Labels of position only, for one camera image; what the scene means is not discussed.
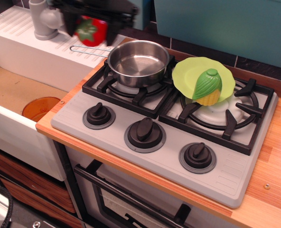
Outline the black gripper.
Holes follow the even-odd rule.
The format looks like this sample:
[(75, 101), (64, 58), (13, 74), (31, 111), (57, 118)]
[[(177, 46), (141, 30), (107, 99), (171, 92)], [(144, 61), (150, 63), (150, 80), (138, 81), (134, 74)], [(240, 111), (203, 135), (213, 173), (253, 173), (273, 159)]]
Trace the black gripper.
[(53, 0), (63, 13), (66, 32), (73, 36), (82, 16), (107, 22), (106, 44), (111, 46), (121, 29), (134, 24), (138, 8), (128, 0)]

